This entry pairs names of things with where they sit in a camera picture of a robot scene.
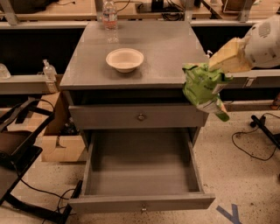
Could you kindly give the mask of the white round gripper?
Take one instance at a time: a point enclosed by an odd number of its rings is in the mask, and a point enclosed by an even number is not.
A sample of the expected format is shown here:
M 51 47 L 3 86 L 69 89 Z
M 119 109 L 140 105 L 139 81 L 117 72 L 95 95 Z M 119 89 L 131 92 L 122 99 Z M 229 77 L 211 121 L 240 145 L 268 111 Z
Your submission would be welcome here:
M 272 68 L 280 65 L 280 16 L 278 14 L 254 24 L 243 38 L 232 38 L 208 62 L 208 70 L 223 73 L 250 71 L 252 67 Z

